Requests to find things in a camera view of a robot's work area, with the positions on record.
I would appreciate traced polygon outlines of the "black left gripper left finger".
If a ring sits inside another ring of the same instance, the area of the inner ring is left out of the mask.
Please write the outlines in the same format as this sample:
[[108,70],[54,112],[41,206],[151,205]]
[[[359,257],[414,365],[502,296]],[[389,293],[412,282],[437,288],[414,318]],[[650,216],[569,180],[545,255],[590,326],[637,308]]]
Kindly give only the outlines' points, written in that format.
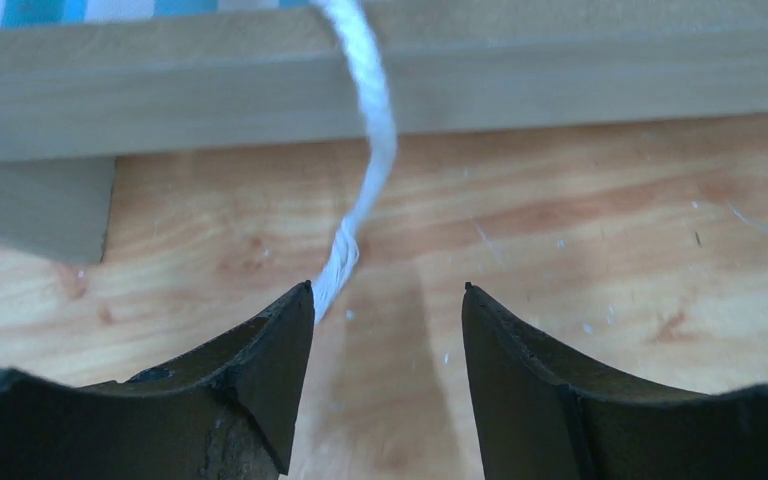
[[290,467],[313,334],[300,283],[124,382],[0,368],[0,479],[276,479]]

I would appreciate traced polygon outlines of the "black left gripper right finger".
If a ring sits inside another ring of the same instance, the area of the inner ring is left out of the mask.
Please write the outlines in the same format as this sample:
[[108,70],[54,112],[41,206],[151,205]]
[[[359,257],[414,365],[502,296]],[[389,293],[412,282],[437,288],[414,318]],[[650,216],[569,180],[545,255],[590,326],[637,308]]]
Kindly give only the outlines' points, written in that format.
[[768,479],[768,384],[707,395],[631,375],[471,284],[462,330],[488,479]]

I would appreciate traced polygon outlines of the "wooden pet bed frame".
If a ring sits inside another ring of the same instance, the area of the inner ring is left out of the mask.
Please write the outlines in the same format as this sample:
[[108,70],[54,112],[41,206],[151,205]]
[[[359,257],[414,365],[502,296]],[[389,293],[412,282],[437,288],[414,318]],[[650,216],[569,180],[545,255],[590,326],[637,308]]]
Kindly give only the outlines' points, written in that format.
[[308,1],[0,29],[0,243],[103,255],[122,154],[768,113],[768,1]]

